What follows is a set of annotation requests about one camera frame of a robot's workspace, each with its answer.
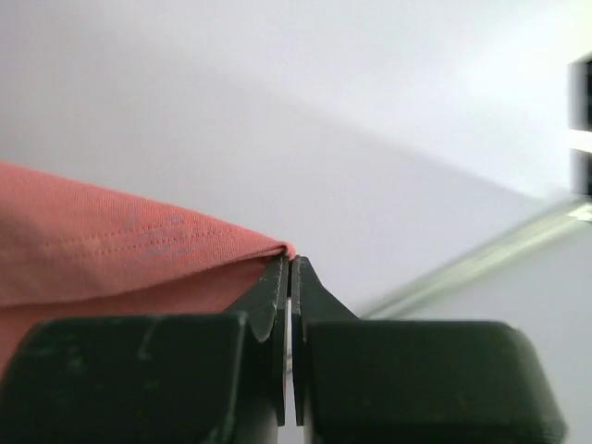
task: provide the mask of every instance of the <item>coral cloth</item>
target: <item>coral cloth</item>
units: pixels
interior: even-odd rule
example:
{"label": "coral cloth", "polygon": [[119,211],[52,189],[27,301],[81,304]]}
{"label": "coral cloth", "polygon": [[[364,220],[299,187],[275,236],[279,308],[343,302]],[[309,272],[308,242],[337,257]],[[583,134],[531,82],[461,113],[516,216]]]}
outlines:
{"label": "coral cloth", "polygon": [[0,374],[36,322],[219,312],[293,248],[245,228],[0,162]]}

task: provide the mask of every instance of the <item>stitching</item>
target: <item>stitching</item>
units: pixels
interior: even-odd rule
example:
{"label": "stitching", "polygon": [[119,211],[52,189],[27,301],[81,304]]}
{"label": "stitching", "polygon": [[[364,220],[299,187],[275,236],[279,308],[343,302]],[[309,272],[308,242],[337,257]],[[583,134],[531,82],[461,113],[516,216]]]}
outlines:
{"label": "stitching", "polygon": [[161,228],[168,228],[168,227],[176,227],[176,225],[146,225],[141,228],[134,228],[128,230],[118,229],[116,231],[111,231],[109,233],[101,233],[101,234],[92,234],[89,236],[79,236],[78,238],[72,239],[64,239],[64,240],[53,240],[53,241],[46,241],[34,246],[31,245],[8,245],[6,247],[0,247],[3,251],[10,251],[10,250],[28,250],[28,249],[37,249],[42,247],[53,247],[57,245],[66,245],[68,243],[79,242],[79,241],[90,241],[95,239],[101,238],[109,238],[109,237],[118,237],[118,236],[125,236],[126,234],[134,234],[140,231],[145,231],[146,229],[161,229]]}
{"label": "stitching", "polygon": [[216,229],[216,230],[211,230],[211,231],[203,231],[199,234],[193,234],[190,236],[180,236],[180,237],[171,237],[171,238],[166,238],[166,239],[161,239],[161,240],[151,240],[151,241],[145,242],[145,243],[136,243],[136,244],[132,244],[132,245],[127,245],[125,247],[118,247],[118,248],[113,248],[113,249],[109,249],[109,250],[98,250],[96,252],[66,254],[66,255],[62,255],[62,256],[52,256],[51,258],[46,258],[46,257],[27,258],[23,262],[28,263],[30,261],[41,261],[42,262],[42,261],[47,261],[47,260],[51,260],[51,261],[66,260],[66,259],[71,260],[71,259],[81,259],[81,258],[91,257],[91,256],[102,256],[102,255],[108,255],[108,254],[113,254],[113,253],[121,253],[121,252],[125,252],[125,251],[130,251],[130,250],[137,250],[139,248],[149,247],[149,246],[153,246],[153,245],[166,244],[166,243],[170,243],[170,242],[174,242],[174,241],[198,239],[198,238],[202,238],[205,236],[210,236],[212,234],[220,234],[220,233],[222,233],[222,231],[219,229]]}

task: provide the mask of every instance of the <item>pink fabric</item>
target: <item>pink fabric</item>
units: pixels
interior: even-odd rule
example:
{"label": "pink fabric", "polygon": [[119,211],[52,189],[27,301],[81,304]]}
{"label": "pink fabric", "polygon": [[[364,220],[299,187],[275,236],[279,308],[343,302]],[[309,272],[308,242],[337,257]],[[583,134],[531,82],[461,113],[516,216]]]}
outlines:
{"label": "pink fabric", "polygon": [[0,374],[39,320],[224,310],[293,248],[174,205],[0,162]]}

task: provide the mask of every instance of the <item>black object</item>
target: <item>black object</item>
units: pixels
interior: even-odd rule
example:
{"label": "black object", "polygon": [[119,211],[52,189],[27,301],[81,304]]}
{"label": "black object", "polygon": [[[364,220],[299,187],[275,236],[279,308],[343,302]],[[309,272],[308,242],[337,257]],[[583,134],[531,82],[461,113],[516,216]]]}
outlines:
{"label": "black object", "polygon": [[[592,55],[570,65],[569,102],[570,129],[592,131]],[[577,148],[573,153],[574,190],[592,197],[592,154]]]}
{"label": "black object", "polygon": [[499,323],[361,321],[310,262],[273,259],[223,314],[62,319],[0,384],[0,442],[278,442],[287,298],[309,443],[560,443],[534,351]]}

